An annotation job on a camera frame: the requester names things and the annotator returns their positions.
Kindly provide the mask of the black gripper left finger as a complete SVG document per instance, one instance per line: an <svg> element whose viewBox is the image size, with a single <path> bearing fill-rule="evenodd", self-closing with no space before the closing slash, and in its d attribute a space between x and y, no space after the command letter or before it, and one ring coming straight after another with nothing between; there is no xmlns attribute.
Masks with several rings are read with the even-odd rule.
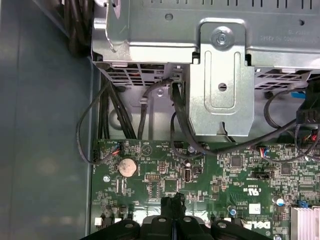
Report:
<svg viewBox="0 0 320 240"><path fill-rule="evenodd" d="M124 219L95 233L86 240L170 240L174 220L173 197L163 197L160 215L145 218L142 224L132 219Z"/></svg>

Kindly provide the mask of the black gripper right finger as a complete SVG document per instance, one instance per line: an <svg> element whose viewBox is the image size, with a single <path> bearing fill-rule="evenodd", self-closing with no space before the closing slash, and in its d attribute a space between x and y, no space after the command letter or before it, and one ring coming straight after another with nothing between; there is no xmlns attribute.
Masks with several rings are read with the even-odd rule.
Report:
<svg viewBox="0 0 320 240"><path fill-rule="evenodd" d="M174 220L179 236L183 240L252 240L253 231L227 220L215 220L210 227L186 215L185 196L177 192L174 196Z"/></svg>

